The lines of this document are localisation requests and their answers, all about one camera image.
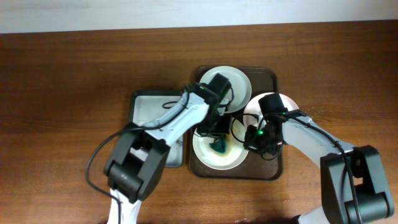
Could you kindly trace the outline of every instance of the white dish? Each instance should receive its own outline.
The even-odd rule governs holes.
[[[248,105],[244,109],[244,113],[260,115],[261,109],[260,109],[260,105],[259,105],[259,100],[261,98],[263,98],[264,96],[270,95],[270,94],[271,93],[262,93],[258,96],[255,96],[253,99],[251,99],[251,101],[248,103]],[[297,106],[297,104],[292,99],[290,99],[288,96],[285,96],[280,93],[279,93],[279,95],[280,95],[280,98],[282,99],[284,106],[287,108],[288,111],[297,110],[299,108],[299,106]],[[257,127],[258,122],[259,121],[256,118],[253,118],[252,116],[243,116],[244,128],[247,128],[250,124]]]
[[[238,139],[244,139],[246,129],[243,124],[239,121],[234,122],[234,133]],[[204,163],[204,165],[216,169],[216,170],[227,170],[238,166],[248,155],[247,150],[243,148],[243,143],[238,142],[230,133],[227,135],[227,150],[225,153],[219,153],[214,151],[210,147],[210,143],[213,143],[213,138],[193,136],[192,145],[193,151],[197,155],[198,159]]]
[[[249,102],[251,96],[251,84],[249,78],[237,68],[219,66],[207,71],[200,79],[200,83],[209,84],[211,79],[213,79],[217,73],[228,78],[234,91],[234,100],[231,102],[228,111],[225,113],[233,113],[242,109]],[[232,99],[231,90],[227,92],[225,97],[229,100]]]

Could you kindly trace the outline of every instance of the wooden table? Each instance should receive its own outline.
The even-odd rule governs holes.
[[[317,124],[382,157],[398,202],[398,21],[0,35],[0,223],[104,223],[87,160],[124,126],[129,95],[176,89],[200,65],[273,69]],[[91,176],[107,189],[102,168]],[[272,222],[321,204],[320,172],[286,147],[276,182],[164,170],[140,223]],[[398,215],[380,223],[397,223]]]

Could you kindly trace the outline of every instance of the black cable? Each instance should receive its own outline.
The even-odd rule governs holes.
[[[196,136],[198,136],[199,138],[207,137],[207,136],[209,136],[209,134],[210,134],[210,132],[207,132],[205,135],[202,135],[202,134],[195,134],[195,132],[193,131],[192,128],[190,128],[189,130],[191,131],[191,133],[192,133],[193,135],[196,135]]]
[[[162,104],[162,107],[163,107],[164,109],[170,109],[170,108],[173,107],[173,106],[166,106],[166,105],[169,105],[169,104],[171,104],[171,103],[176,103],[176,101],[166,102],[166,103]]]
[[[138,130],[156,130],[156,129],[160,129],[160,128],[163,128],[164,126],[168,125],[170,122],[172,122],[176,117],[178,117],[178,116],[185,110],[185,108],[186,108],[187,105],[188,105],[188,102],[189,102],[189,94],[190,94],[188,85],[185,85],[185,91],[187,92],[187,100],[186,100],[186,102],[184,103],[184,106],[181,108],[181,110],[180,110],[177,114],[175,114],[175,115],[174,115],[172,118],[170,118],[168,121],[166,121],[165,123],[160,124],[160,125],[158,125],[158,126],[156,126],[156,127],[143,127],[143,126],[139,126],[139,127],[135,127],[135,128],[122,129],[122,130],[120,130],[120,131],[117,131],[117,132],[115,132],[114,134],[112,134],[112,135],[110,135],[109,137],[107,137],[107,138],[94,150],[94,152],[92,153],[92,155],[91,155],[90,158],[88,159],[88,163],[87,163],[86,171],[85,171],[85,179],[86,179],[86,182],[87,182],[87,184],[88,184],[90,187],[92,187],[94,190],[96,190],[96,191],[98,191],[99,193],[101,193],[101,194],[103,194],[103,195],[105,195],[105,196],[108,196],[108,197],[110,197],[110,198],[112,198],[112,199],[114,199],[114,200],[116,201],[116,203],[118,204],[118,223],[119,223],[119,224],[121,223],[121,201],[120,201],[117,197],[115,197],[115,196],[111,195],[110,193],[108,193],[107,191],[105,191],[105,190],[103,190],[103,189],[97,187],[95,184],[93,184],[93,183],[91,182],[90,177],[89,177],[91,163],[93,162],[93,160],[94,160],[95,156],[97,155],[97,153],[98,153],[107,143],[109,143],[110,140],[114,139],[115,137],[117,137],[117,136],[119,136],[119,135],[121,135],[121,134],[124,134],[124,133],[126,133],[126,132],[130,132],[130,131],[138,131]]]
[[[232,103],[232,101],[235,99],[235,94],[234,94],[234,89],[231,87],[231,93],[232,93],[232,99],[225,105],[218,105],[218,108],[224,108],[224,107],[229,107],[229,105]]]
[[[234,133],[234,130],[233,130],[233,126],[234,126],[234,122],[238,119],[238,118],[240,118],[240,117],[242,117],[242,116],[252,116],[252,117],[254,117],[254,118],[258,118],[258,115],[256,115],[256,114],[251,114],[251,113],[241,113],[241,114],[239,114],[239,115],[237,115],[236,117],[234,117],[234,119],[232,120],[232,123],[231,123],[231,134],[232,134],[232,136],[238,141],[238,142],[240,142],[240,143],[243,143],[243,144],[245,144],[246,142],[245,141],[242,141],[242,140],[240,140],[240,139],[238,139],[238,137],[236,137],[236,135],[235,135],[235,133]]]
[[[260,154],[260,155],[261,155],[261,158],[264,159],[265,161],[273,161],[274,159],[278,158],[282,154],[283,150],[284,150],[284,144],[282,143],[280,145],[280,148],[279,148],[277,154],[274,157],[272,157],[270,159],[266,159],[266,158],[264,158],[264,154]]]
[[[358,223],[362,224],[362,218],[361,218],[361,214],[359,213],[359,208],[358,208],[358,198],[356,196],[356,191],[355,191],[355,184],[354,184],[354,177],[353,177],[353,171],[351,170],[351,166],[348,164],[348,158],[346,155],[346,152],[344,151],[344,149],[340,146],[340,144],[338,143],[338,141],[335,141],[328,133],[326,133],[324,130],[319,129],[317,127],[312,126],[310,123],[306,123],[298,118],[295,118],[293,116],[289,116],[287,114],[281,114],[282,116],[285,116],[286,118],[290,118],[293,119],[297,122],[299,122],[300,124],[306,126],[307,128],[311,128],[315,131],[318,131],[320,134],[322,134],[324,137],[326,137],[329,141],[331,141],[335,147],[338,148],[338,150],[340,151],[341,155],[343,156],[343,160],[347,169],[347,173],[348,173],[348,178],[349,178],[349,184],[351,186],[351,193],[353,194],[353,201],[354,201],[354,207],[355,207],[355,212],[356,212],[356,217],[358,219]]]
[[[264,116],[261,118],[259,125],[257,126],[257,130],[260,130],[262,122],[264,121]]]

